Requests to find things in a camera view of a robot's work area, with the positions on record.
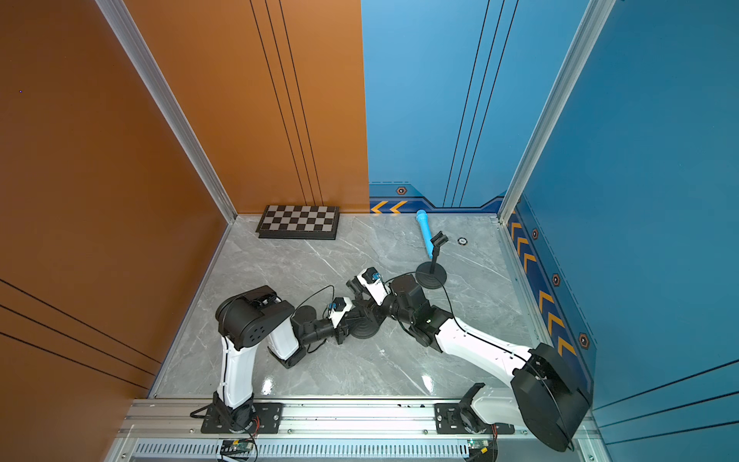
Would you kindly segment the black round stand base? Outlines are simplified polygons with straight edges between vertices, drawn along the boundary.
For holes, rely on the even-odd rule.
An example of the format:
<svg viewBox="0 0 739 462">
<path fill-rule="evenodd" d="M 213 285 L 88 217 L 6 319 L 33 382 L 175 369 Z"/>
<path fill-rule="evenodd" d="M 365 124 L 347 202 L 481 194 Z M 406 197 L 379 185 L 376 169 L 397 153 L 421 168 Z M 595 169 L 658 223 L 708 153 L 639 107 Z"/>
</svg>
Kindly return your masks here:
<svg viewBox="0 0 739 462">
<path fill-rule="evenodd" d="M 446 284 L 448 273 L 439 263 L 428 261 L 417 267 L 415 279 L 423 288 L 435 290 L 442 288 Z"/>
</svg>

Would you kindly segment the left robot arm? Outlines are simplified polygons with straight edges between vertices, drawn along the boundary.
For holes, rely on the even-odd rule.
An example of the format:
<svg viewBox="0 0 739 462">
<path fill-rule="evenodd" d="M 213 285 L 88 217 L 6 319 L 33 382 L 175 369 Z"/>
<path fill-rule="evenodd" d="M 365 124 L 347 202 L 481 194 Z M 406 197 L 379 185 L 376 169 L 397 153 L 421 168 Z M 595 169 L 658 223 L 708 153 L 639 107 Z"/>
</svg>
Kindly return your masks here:
<svg viewBox="0 0 739 462">
<path fill-rule="evenodd" d="M 290 369 L 311 344 L 335 336 L 355 307 L 349 298 L 335 298 L 320 319 L 315 308 L 296 308 L 267 285 L 227 298 L 216 311 L 223 357 L 213 408 L 228 429 L 245 433 L 256 427 L 252 375 L 259 345 L 267 343 L 269 352 Z"/>
</svg>

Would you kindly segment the black stand pole with clip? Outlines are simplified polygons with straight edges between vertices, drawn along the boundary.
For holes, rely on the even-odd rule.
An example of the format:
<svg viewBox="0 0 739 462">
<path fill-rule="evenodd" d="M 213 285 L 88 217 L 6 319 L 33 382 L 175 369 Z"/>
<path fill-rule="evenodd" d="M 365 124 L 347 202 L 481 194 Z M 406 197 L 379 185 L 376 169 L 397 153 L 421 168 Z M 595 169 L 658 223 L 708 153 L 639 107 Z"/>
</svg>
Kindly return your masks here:
<svg viewBox="0 0 739 462">
<path fill-rule="evenodd" d="M 436 269 L 438 267 L 438 257 L 441 252 L 441 247 L 448 242 L 448 236 L 444 234 L 443 231 L 439 231 L 432 239 L 432 257 L 431 257 L 431 264 L 430 264 L 430 273 L 436 273 Z"/>
</svg>

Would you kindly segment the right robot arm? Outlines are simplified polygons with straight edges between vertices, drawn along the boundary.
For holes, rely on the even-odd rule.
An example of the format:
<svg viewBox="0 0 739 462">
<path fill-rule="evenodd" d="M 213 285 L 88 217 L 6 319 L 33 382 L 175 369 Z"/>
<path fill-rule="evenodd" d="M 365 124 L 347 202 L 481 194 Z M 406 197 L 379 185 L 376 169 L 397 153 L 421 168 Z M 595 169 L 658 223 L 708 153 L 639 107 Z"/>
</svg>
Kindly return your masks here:
<svg viewBox="0 0 739 462">
<path fill-rule="evenodd" d="M 369 268 L 346 285 L 355 296 L 346 309 L 369 320 L 373 330 L 392 318 L 420 345 L 475 365 L 509 386 L 517 425 L 552 450 L 565 452 L 573 446 L 592 395 L 556 348 L 545 343 L 518 346 L 471 327 L 452 309 L 432 304 L 412 273 L 384 282 Z"/>
</svg>

